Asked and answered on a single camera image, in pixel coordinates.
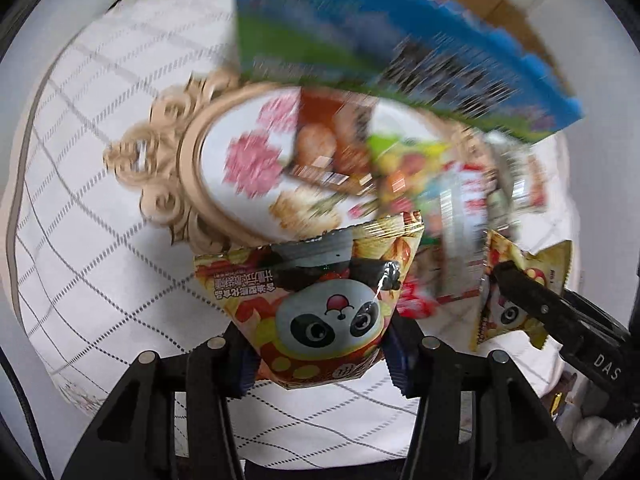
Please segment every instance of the metal screw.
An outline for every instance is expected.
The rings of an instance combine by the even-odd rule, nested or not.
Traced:
[[[509,362],[509,354],[503,350],[495,350],[492,352],[491,357],[494,358],[494,361],[500,364],[505,364]]]
[[[440,346],[440,340],[437,337],[428,335],[422,338],[422,346],[428,350],[435,350]]]
[[[138,361],[140,361],[143,365],[148,365],[156,360],[156,353],[151,350],[147,350],[146,352],[142,352],[138,356]]]
[[[226,344],[223,337],[212,337],[207,341],[207,346],[212,350],[220,350]]]

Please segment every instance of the black cable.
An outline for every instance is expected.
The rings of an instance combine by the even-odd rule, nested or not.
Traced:
[[[40,432],[38,431],[36,419],[33,416],[33,412],[31,411],[29,399],[27,399],[27,395],[24,393],[22,385],[20,384],[18,376],[15,374],[14,368],[11,366],[9,359],[7,359],[6,355],[4,355],[2,347],[0,347],[0,365],[2,365],[4,373],[9,378],[9,382],[14,388],[15,395],[16,397],[18,397],[18,402],[20,402],[20,406],[22,407],[22,412],[24,413],[24,418],[27,421],[27,427],[29,428],[29,433],[31,433],[31,439],[33,440],[33,447],[36,450],[36,454],[38,455],[38,460],[40,462],[40,467],[42,468],[42,472],[44,473],[44,478],[46,480],[55,480],[53,473],[51,472],[49,460],[47,459],[47,453],[45,452],[44,446],[42,445],[42,439],[40,438]]]

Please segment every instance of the white tablecloth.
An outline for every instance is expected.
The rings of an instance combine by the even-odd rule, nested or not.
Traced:
[[[146,222],[140,194],[104,169],[102,152],[148,118],[163,89],[233,61],[233,0],[141,0],[88,26],[56,61],[34,103],[21,153],[14,214],[14,307],[62,394],[95,413],[142,351],[188,352],[228,318],[204,297],[193,253]],[[535,147],[548,175],[545,214],[521,218],[521,247],[577,239],[561,134]],[[575,288],[578,259],[570,276]],[[441,308],[425,332],[465,351],[475,300]],[[533,349],[520,332],[496,338],[539,394],[559,375],[557,345]],[[184,396],[176,400],[176,449],[187,453]],[[376,462],[406,455],[417,400],[391,384],[381,362],[363,378],[285,391],[257,383],[230,412],[243,458],[277,468]]]

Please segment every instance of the blue snack package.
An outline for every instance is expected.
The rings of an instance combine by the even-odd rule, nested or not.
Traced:
[[[553,71],[453,0],[236,0],[242,74],[425,107],[537,142],[581,117]]]

